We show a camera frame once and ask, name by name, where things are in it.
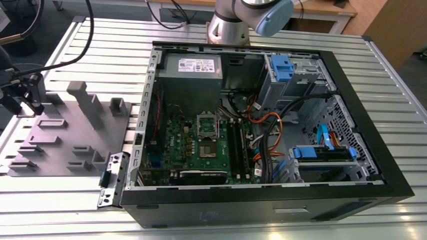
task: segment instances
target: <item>aluminum extrusion table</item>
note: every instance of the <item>aluminum extrusion table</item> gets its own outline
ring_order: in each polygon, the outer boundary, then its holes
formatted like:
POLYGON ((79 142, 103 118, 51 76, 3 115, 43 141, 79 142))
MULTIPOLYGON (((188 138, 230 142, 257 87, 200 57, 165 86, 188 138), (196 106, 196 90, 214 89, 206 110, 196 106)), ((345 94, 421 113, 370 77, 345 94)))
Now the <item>aluminum extrusion table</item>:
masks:
MULTIPOLYGON (((47 65, 79 54, 89 21, 73 22, 47 65)), ((154 22, 94 20, 94 35, 78 63, 43 73, 45 88, 66 94, 69 81, 85 81, 98 100, 123 98, 132 118, 123 140, 130 151, 133 127, 152 41, 205 42, 205 26, 166 30, 154 22)), ((254 46, 332 51, 394 157, 414 196, 370 208, 336 222, 142 229, 123 210, 95 210, 98 177, 0 177, 0 237, 78 239, 412 239, 427 236, 427 114, 372 42, 358 36, 281 31, 270 38, 249 32, 254 46)), ((6 171, 33 118, 11 118, 0 137, 0 171, 6 171)))

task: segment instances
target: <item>sticker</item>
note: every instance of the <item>sticker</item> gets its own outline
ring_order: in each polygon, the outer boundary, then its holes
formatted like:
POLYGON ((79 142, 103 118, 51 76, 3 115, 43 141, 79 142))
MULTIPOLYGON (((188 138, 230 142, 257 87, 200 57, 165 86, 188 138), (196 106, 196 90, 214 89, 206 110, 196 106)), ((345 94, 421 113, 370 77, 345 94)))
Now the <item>sticker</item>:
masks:
POLYGON ((256 102, 253 102, 253 108, 256 108, 256 110, 260 110, 261 109, 261 105, 258 105, 256 102))
POLYGON ((177 64, 178 72, 214 73, 213 59, 181 58, 177 64))
POLYGON ((253 175, 260 177, 262 175, 262 170, 254 168, 253 175))

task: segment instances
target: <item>power supply label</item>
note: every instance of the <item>power supply label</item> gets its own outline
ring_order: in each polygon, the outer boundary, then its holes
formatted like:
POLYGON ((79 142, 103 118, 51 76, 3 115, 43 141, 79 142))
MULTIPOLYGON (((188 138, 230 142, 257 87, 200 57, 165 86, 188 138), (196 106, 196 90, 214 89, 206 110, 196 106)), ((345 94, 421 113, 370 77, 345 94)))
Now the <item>power supply label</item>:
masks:
POLYGON ((181 58, 177 65, 178 72, 213 73, 214 63, 212 59, 181 58))

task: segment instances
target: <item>black case frame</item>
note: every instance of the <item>black case frame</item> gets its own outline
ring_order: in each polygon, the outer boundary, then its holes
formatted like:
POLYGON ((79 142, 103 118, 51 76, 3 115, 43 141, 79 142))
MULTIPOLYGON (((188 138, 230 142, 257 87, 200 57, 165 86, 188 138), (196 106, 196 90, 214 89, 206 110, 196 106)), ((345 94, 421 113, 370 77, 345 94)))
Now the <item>black case frame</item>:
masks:
POLYGON ((380 171, 370 180, 377 177, 384 185, 123 190, 119 205, 144 228, 334 221, 378 204, 392 204, 413 196, 330 51, 176 42, 153 42, 152 45, 154 49, 174 46, 156 50, 178 53, 188 53, 189 47, 202 52, 205 47, 214 46, 216 49, 233 48, 236 53, 261 50, 317 54, 354 122, 353 131, 361 135, 380 171))

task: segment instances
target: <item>ram slot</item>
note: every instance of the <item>ram slot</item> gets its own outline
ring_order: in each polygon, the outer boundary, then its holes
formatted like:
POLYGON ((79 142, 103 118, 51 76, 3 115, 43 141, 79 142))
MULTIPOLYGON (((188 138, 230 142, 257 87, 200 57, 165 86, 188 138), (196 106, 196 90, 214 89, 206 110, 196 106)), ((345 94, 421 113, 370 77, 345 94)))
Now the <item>ram slot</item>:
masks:
POLYGON ((242 179, 246 173, 245 169, 245 159, 244 159, 244 149, 242 149, 242 139, 240 135, 241 124, 238 122, 233 123, 233 138, 234 138, 234 149, 236 149, 236 161, 238 165, 240 178, 242 179))
POLYGON ((245 141, 245 137, 246 137, 246 133, 245 133, 245 128, 242 123, 240 122, 238 124, 238 135, 240 135, 240 144, 241 144, 241 161, 242 161, 242 165, 244 165, 244 176, 241 176, 241 178, 249 178, 249 159, 248 159, 248 147, 246 147, 246 141, 245 141))
POLYGON ((233 130, 233 123, 232 122, 226 123, 226 139, 228 139, 230 176, 236 177, 238 170, 237 170, 234 130, 233 130))

